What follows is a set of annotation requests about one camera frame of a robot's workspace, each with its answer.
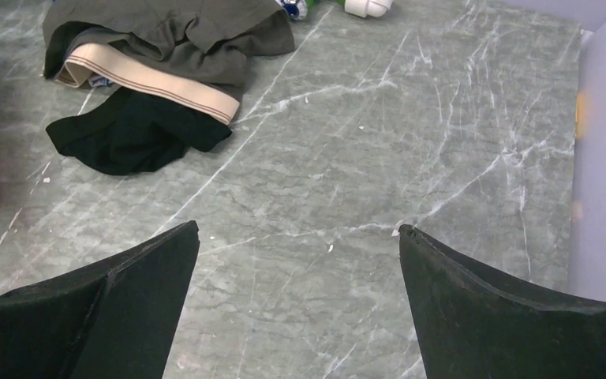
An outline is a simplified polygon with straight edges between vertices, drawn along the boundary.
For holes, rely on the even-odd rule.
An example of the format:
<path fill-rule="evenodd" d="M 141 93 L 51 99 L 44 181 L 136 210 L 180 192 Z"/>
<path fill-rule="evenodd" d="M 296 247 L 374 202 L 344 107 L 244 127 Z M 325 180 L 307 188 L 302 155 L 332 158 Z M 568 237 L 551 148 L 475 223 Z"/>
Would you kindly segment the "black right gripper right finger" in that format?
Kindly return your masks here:
<path fill-rule="evenodd" d="M 606 378 L 606 302 L 538 286 L 399 229 L 402 274 L 430 378 Z"/>

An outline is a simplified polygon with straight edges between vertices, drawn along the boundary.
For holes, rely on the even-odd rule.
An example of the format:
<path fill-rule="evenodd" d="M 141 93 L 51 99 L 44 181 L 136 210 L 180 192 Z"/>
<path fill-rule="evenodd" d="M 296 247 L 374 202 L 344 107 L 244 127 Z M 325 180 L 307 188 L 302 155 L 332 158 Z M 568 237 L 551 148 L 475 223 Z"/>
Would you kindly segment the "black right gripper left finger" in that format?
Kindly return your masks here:
<path fill-rule="evenodd" d="M 160 378 L 200 248 L 195 222 L 0 295 L 0 378 Z"/>

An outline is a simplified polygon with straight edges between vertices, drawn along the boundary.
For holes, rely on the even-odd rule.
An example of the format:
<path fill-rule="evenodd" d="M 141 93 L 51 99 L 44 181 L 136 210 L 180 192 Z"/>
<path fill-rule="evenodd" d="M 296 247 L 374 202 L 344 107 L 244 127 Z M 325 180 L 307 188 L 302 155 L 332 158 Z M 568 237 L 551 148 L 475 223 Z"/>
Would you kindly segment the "olive underwear with beige waistband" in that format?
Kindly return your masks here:
<path fill-rule="evenodd" d="M 231 123 L 248 60 L 295 48 L 273 1 L 56 1 L 42 75 L 78 88 L 98 75 Z"/>

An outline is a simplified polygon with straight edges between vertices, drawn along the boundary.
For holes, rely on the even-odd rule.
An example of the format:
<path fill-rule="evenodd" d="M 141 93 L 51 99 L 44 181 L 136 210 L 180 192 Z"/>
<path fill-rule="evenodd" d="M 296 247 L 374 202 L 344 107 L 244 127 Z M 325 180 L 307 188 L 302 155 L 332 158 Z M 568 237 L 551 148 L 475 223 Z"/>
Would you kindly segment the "black underwear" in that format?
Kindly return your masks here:
<path fill-rule="evenodd" d="M 109 175 L 154 172 L 189 148 L 210 152 L 231 129 L 204 112 L 120 88 L 86 114 L 46 128 L 57 151 Z"/>

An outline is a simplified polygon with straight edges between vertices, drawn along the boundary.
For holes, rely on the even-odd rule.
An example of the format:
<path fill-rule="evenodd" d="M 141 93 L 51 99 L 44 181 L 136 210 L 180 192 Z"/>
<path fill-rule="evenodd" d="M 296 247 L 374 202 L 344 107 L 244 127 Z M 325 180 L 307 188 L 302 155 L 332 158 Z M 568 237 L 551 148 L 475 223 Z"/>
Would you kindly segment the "green white pipe fitting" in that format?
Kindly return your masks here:
<path fill-rule="evenodd" d="M 338 0 L 346 13 L 357 17 L 382 17 L 393 4 L 393 0 Z"/>

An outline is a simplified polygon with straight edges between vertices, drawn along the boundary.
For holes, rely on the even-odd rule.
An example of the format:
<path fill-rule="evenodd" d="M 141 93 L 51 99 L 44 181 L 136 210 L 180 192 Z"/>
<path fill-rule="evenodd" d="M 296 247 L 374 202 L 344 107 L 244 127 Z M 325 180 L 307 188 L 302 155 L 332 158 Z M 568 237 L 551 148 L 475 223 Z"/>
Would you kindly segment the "blue white garment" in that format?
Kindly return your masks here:
<path fill-rule="evenodd" d="M 304 21 L 309 11 L 314 7 L 314 0 L 276 0 L 292 21 Z"/>

